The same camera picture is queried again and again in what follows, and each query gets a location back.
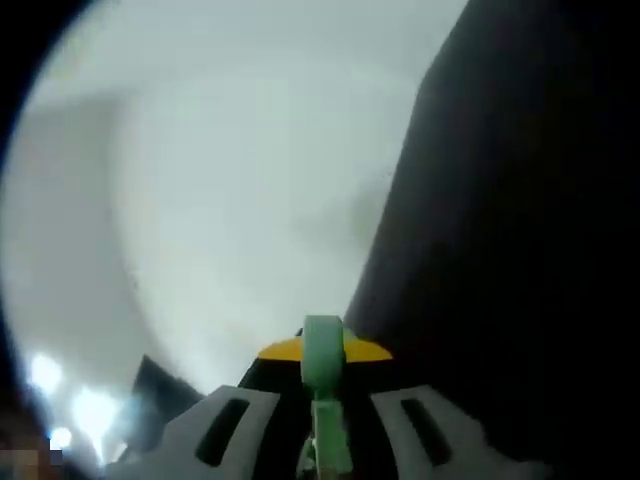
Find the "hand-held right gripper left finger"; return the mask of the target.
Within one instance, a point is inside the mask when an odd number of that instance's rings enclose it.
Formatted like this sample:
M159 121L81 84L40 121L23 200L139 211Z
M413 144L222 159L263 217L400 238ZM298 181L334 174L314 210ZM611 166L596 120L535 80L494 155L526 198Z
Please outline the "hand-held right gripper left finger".
M223 385L164 423L108 479L310 479L313 429L302 340L262 350L237 386Z

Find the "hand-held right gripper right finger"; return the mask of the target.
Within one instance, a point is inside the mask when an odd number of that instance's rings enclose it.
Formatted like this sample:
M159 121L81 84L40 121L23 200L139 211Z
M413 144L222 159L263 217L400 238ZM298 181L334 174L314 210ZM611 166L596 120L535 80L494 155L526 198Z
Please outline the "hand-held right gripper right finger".
M546 479L539 461L516 461L489 445L481 424L428 385L368 396L400 479Z

